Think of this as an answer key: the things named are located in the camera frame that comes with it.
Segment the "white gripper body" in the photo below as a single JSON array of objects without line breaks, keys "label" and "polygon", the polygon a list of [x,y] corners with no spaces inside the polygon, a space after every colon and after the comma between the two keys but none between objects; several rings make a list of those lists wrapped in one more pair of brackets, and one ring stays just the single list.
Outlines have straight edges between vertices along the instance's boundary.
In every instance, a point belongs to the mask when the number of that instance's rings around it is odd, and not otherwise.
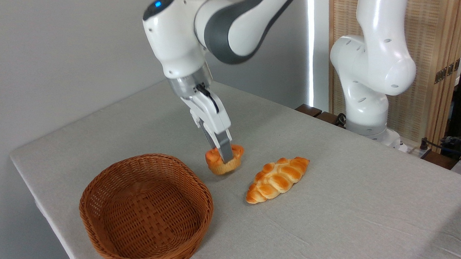
[{"label": "white gripper body", "polygon": [[231,122],[224,105],[208,87],[201,88],[192,96],[182,97],[182,101],[188,105],[196,125],[197,120],[201,118],[211,126],[214,133],[229,130]]}]

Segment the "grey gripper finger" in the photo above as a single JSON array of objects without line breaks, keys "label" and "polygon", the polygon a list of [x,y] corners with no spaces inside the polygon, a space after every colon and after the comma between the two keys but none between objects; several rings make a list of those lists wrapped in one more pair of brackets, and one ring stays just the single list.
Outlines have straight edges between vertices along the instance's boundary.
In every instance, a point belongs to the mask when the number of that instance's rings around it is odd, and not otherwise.
[{"label": "grey gripper finger", "polygon": [[229,131],[225,130],[221,133],[211,132],[211,139],[213,141],[214,148],[217,148],[223,163],[227,164],[227,162],[230,162],[234,156],[231,148],[232,137]]},{"label": "grey gripper finger", "polygon": [[207,138],[208,143],[211,146],[211,149],[217,148],[216,137],[211,126],[208,123],[205,123],[201,118],[197,120],[197,126],[203,131],[204,136]]}]

